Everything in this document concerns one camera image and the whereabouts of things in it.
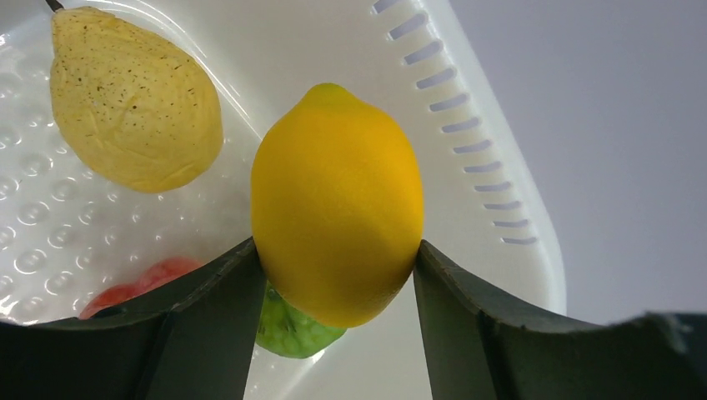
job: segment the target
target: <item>red fruit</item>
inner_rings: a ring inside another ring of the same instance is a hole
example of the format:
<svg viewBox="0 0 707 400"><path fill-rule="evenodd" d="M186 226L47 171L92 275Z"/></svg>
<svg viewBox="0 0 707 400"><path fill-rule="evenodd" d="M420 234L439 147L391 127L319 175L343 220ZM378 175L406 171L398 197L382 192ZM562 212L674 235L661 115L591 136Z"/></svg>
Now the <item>red fruit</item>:
<svg viewBox="0 0 707 400"><path fill-rule="evenodd" d="M109 308L116 304L126 302L137 295L138 293L135 291L135 287L133 285L113 286L91 300L86 308L81 311L81 314L78 317L81 319L89 319L93 314L103 310L104 308Z"/></svg>
<svg viewBox="0 0 707 400"><path fill-rule="evenodd" d="M140 293L159 288L165 283L201 267L201 263L186 257L170 257L152 265L135 283Z"/></svg>
<svg viewBox="0 0 707 400"><path fill-rule="evenodd" d="M113 286L96 296L86 308L81 311L78 317L81 319L89 319L93 314L104 308L126 302L131 298L159 288L165 283L171 282L182 275L186 275L201 266L202 264L200 262L186 257L170 257L164 259L153 264L140 276L137 282L129 285Z"/></svg>

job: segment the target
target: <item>green fruit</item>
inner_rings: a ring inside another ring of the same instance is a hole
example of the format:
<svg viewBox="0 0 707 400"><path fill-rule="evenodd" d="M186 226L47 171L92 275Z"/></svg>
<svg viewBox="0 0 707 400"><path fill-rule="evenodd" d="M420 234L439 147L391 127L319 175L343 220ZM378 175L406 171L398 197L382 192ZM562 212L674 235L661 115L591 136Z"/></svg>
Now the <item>green fruit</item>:
<svg viewBox="0 0 707 400"><path fill-rule="evenodd" d="M325 327L287 303L268 282L255 342L286 358L308 358L343 336L346 329Z"/></svg>

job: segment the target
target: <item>textured plastic surface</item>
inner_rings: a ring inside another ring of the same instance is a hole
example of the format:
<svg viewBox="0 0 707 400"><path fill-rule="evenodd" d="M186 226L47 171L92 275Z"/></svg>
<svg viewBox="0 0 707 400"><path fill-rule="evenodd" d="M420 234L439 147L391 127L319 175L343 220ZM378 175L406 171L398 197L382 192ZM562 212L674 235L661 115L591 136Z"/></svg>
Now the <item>textured plastic surface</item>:
<svg viewBox="0 0 707 400"><path fill-rule="evenodd" d="M336 82L390 113L414 145L425 237L483 279L563 313L554 231L513 136L445 1L66 1L150 28L207 68L226 143L186 187L130 192L83 166L53 123L50 11L0 14L0 313L78 315L103 289L174 255L208 261L249 235L259 138L312 85ZM370 324L305 361L253 352L246 398L429 398L409 283Z"/></svg>

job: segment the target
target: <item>pear stem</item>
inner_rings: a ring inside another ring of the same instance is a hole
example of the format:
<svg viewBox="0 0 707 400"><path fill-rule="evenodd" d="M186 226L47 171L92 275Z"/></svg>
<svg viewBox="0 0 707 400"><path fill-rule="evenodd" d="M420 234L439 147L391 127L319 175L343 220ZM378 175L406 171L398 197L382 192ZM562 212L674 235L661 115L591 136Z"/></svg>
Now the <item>pear stem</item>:
<svg viewBox="0 0 707 400"><path fill-rule="evenodd" d="M49 8L52 9L52 11L57 12L59 10L63 10L64 6L58 2L57 0L45 0L47 2L47 5Z"/></svg>

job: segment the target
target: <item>plastic fruit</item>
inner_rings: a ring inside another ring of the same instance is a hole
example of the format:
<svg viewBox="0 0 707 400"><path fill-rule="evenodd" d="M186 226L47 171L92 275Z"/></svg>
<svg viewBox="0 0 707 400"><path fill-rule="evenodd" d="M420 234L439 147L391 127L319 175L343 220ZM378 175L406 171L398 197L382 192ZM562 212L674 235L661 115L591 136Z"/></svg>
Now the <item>plastic fruit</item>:
<svg viewBox="0 0 707 400"><path fill-rule="evenodd" d="M269 130L251 172L253 239L283 298L352 328L390 303L423 233L414 151L384 111L317 85Z"/></svg>
<svg viewBox="0 0 707 400"><path fill-rule="evenodd" d="M190 183L221 151L218 94L187 53L94 7L56 9L50 91L63 138L89 168L133 190Z"/></svg>
<svg viewBox="0 0 707 400"><path fill-rule="evenodd" d="M255 342L286 358L308 358L337 341L346 329L325 327L284 301L268 283Z"/></svg>
<svg viewBox="0 0 707 400"><path fill-rule="evenodd" d="M202 266L202 263L186 257L170 257L154 263L132 284L116 285L98 294L81 311L79 318L88 319L93 314L173 281Z"/></svg>

